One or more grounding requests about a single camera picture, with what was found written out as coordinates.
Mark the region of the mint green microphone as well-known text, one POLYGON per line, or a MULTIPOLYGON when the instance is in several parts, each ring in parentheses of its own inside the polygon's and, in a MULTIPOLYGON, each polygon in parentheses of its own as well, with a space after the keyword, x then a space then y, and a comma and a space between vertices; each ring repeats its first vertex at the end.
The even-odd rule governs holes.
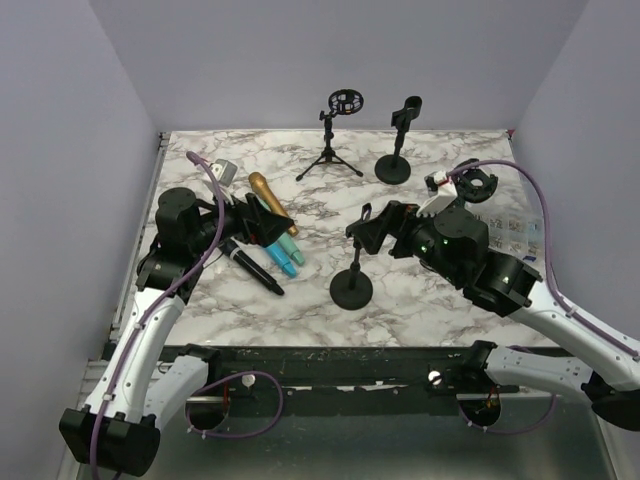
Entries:
POLYGON ((279 237, 278 244, 296 265, 303 266, 305 264, 305 258, 301 250, 288 233, 284 233, 279 237))

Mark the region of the blue microphone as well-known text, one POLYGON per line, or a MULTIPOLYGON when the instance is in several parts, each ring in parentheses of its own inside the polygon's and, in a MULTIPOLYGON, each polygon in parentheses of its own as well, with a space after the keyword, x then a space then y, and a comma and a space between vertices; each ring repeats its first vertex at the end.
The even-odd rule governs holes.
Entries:
POLYGON ((281 246, 274 242, 271 245, 264 247, 265 252, 269 258, 278 266, 278 268, 289 278, 295 278, 297 271, 291 263, 289 257, 281 246))

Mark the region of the gold microphone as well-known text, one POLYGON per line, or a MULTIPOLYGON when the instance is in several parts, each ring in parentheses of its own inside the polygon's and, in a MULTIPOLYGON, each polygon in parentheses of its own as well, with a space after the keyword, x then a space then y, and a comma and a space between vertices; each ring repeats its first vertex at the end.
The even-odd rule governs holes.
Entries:
POLYGON ((272 212, 292 219, 263 174, 254 171, 249 174, 248 181, 252 191, 270 207, 272 212))

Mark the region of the black microphone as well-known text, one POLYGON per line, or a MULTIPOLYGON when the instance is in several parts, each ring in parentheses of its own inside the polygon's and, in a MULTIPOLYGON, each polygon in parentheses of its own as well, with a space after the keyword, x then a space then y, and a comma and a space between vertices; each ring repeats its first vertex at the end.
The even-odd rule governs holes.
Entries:
POLYGON ((257 280, 263 287, 278 296, 285 294, 278 282, 258 263, 256 263, 239 244, 233 239, 224 240, 220 245, 223 255, 238 264, 253 279, 257 280))

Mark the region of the black round-base clip stand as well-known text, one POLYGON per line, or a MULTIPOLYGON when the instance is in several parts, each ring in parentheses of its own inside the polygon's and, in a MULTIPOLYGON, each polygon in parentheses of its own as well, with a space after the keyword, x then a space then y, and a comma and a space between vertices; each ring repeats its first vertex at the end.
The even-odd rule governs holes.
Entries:
POLYGON ((410 96, 405 99, 401 109, 396 110, 391 116, 391 126, 396 129, 394 151, 392 154, 379 158, 374 167, 374 173, 378 180, 387 185, 399 185, 406 182, 411 175, 411 166, 401 156, 406 134, 409 132, 411 122, 421 112, 422 98, 410 96))

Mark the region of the black round-base shock-mount stand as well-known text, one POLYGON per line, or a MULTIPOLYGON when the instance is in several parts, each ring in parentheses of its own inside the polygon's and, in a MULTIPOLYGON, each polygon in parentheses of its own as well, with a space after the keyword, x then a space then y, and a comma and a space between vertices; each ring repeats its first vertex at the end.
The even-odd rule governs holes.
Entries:
POLYGON ((473 167, 452 177, 456 188, 456 206, 464 207, 467 203, 479 204, 489 200, 497 190, 498 177, 487 174, 479 167, 473 167))

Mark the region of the black tripod mic stand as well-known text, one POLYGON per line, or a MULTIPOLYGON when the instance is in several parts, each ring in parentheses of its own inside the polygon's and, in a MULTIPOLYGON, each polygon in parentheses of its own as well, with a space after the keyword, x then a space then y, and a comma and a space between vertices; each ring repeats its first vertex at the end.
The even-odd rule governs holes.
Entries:
POLYGON ((337 116, 350 116, 358 113, 364 106, 364 96, 354 89, 339 89, 331 93, 327 100, 328 110, 321 110, 319 120, 324 126, 324 148, 319 157, 312 162, 303 172, 296 176, 297 182, 301 181, 314 167, 319 165, 343 165, 349 168, 358 177, 363 177, 362 171, 356 169, 342 159, 333 147, 334 131, 333 120, 337 116))

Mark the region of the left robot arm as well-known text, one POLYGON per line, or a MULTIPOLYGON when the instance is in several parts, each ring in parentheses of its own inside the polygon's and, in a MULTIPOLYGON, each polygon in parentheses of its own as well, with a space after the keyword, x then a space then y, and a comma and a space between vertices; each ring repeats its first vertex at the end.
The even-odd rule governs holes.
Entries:
POLYGON ((59 422, 69 450, 94 476, 102 469, 144 475, 162 430, 187 398, 220 387, 215 354, 201 347, 188 348, 159 380, 152 378, 214 249, 227 239, 269 246, 293 224, 252 193, 209 204, 184 187, 160 195, 155 222, 157 234, 137 268, 133 306, 113 355, 83 406, 65 410, 59 422))

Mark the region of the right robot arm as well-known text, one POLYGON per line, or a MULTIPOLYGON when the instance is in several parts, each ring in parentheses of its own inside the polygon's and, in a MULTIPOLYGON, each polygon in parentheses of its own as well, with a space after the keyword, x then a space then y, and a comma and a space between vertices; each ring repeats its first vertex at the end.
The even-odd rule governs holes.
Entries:
POLYGON ((459 370, 467 389, 530 387, 587 402, 608 423, 639 429, 637 342, 554 298, 536 269, 491 249, 487 225, 468 210, 454 205, 427 217, 417 210, 391 201, 377 217, 347 226, 346 234, 370 255, 392 236, 391 256, 419 259, 474 306, 541 333, 567 353, 551 357, 477 341, 473 356, 459 370))

